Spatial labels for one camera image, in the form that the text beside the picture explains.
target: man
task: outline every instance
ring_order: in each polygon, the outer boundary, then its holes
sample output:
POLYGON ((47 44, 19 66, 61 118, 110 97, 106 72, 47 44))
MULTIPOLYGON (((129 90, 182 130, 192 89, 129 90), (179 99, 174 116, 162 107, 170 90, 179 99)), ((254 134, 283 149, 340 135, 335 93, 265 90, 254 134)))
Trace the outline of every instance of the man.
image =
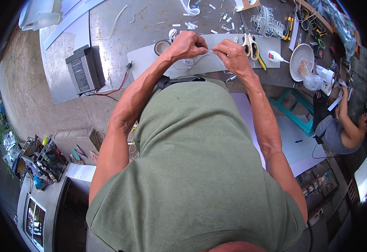
POLYGON ((284 251, 302 234, 304 195, 242 46, 225 39, 212 50, 247 87, 267 171, 224 82, 176 83, 152 95, 174 62, 208 49, 183 31, 111 115, 87 213, 111 251, 284 251), (126 139, 136 120, 140 158, 129 163, 126 139))
POLYGON ((327 110, 327 97, 313 97, 313 128, 315 134, 332 152, 346 155, 357 151, 367 134, 367 112, 362 114, 356 126, 347 113, 348 88, 342 86, 343 96, 334 115, 327 110))

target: red wire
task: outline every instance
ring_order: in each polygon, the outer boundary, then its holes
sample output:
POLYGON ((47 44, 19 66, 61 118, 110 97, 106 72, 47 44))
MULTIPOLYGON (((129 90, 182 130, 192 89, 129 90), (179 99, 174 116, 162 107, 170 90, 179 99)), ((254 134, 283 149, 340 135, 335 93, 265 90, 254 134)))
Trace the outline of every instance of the red wire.
POLYGON ((129 71, 129 69, 126 69, 126 73, 125 73, 125 77, 123 78, 123 81, 122 81, 122 84, 120 85, 120 87, 117 89, 117 90, 114 90, 110 93, 94 93, 96 96, 107 96, 107 95, 110 95, 111 93, 115 93, 115 92, 118 92, 122 87, 123 87, 123 84, 125 84, 125 81, 126 81, 126 77, 127 77, 127 72, 129 71))

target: glue bottle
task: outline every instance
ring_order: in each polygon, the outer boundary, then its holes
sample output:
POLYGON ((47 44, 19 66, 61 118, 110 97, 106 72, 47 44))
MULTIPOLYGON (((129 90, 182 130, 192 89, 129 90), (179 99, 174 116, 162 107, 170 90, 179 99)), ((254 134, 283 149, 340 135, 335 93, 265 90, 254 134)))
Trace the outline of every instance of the glue bottle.
POLYGON ((281 62, 281 61, 283 61, 285 63, 289 63, 288 61, 286 61, 285 59, 283 59, 283 57, 278 52, 268 51, 267 54, 268 54, 268 59, 270 61, 273 61, 273 62, 281 62))

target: teal stool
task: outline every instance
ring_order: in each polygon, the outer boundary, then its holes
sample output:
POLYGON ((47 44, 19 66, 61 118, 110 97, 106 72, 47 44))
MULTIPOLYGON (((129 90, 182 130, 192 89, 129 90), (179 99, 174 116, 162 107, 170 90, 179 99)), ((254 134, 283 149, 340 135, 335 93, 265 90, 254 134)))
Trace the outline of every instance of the teal stool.
POLYGON ((269 97, 269 102, 276 106, 283 114, 285 114, 288 118, 291 119, 300 129, 302 129, 308 137, 313 136, 315 132, 312 129, 313 124, 313 106, 308 101, 308 99, 302 95, 297 89, 294 88, 286 88, 284 89, 283 93, 281 93, 278 100, 274 100, 269 97), (283 101, 284 97, 291 93, 295 98, 296 101, 294 105, 288 110, 286 109, 281 102, 283 101), (308 123, 304 123, 301 119, 299 119, 295 114, 292 113, 292 110, 297 106, 297 104, 300 103, 302 106, 304 106, 307 111, 312 115, 312 119, 308 123))

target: workbench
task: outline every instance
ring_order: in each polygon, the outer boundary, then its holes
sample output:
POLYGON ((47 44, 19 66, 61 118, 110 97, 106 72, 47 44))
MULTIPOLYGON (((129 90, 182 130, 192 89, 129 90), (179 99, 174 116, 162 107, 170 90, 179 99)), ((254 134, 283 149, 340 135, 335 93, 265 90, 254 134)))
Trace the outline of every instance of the workbench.
MULTIPOLYGON (((274 18, 285 24, 284 19, 291 13, 294 13, 295 4, 293 1, 282 3, 278 0, 260 0, 260 3, 266 7, 275 9, 273 11, 274 18)), ((60 0, 55 0, 59 7, 60 0)), ((228 17, 232 17, 235 27, 241 26, 240 14, 234 12, 234 0, 202 0, 200 5, 201 13, 196 17, 184 16, 185 13, 180 1, 178 0, 151 0, 147 2, 129 1, 129 0, 106 0, 90 10, 90 38, 91 46, 96 50, 100 59, 102 71, 99 71, 102 88, 99 92, 108 92, 120 87, 127 65, 126 53, 154 44, 156 41, 168 39, 168 32, 172 29, 172 24, 181 24, 177 30, 187 30, 185 22, 195 22, 198 28, 194 30, 196 33, 211 34, 213 29, 218 33, 225 33, 221 28, 222 22, 219 23, 220 13, 228 13, 228 17), (109 39, 96 39, 97 37, 107 37, 111 33, 112 25, 116 15, 126 5, 130 4, 118 19, 112 37, 109 39), (212 4, 216 10, 204 4, 212 4)), ((250 23, 250 17, 258 12, 258 8, 251 8, 243 11, 243 15, 247 21, 247 25, 252 34, 256 31, 255 25, 250 23)), ((44 50, 43 42, 52 33, 56 25, 40 29, 40 44, 42 62, 44 65, 46 79, 52 94, 54 102, 61 103, 74 98, 78 98, 75 94, 71 77, 65 64, 65 58, 73 54, 73 46, 75 35, 73 33, 63 32, 47 49, 44 50)), ((300 27, 298 34, 293 34, 294 38, 298 38, 302 33, 302 40, 305 41, 307 32, 300 27)), ((324 58, 317 64, 328 68, 332 63, 329 52, 330 33, 323 37, 326 45, 324 50, 324 58)), ((289 43, 281 40, 281 55, 284 59, 290 60, 292 51, 289 49, 289 43)), ((268 68, 265 72, 262 68, 254 69, 258 74, 260 82, 269 85, 278 85, 290 88, 303 88, 302 83, 295 83, 289 72, 289 64, 281 62, 280 68, 268 68)), ((217 78, 225 81, 231 75, 224 74, 222 71, 206 74, 209 77, 217 78)), ((133 76, 129 74, 124 84, 124 88, 128 87, 134 81, 133 76)))

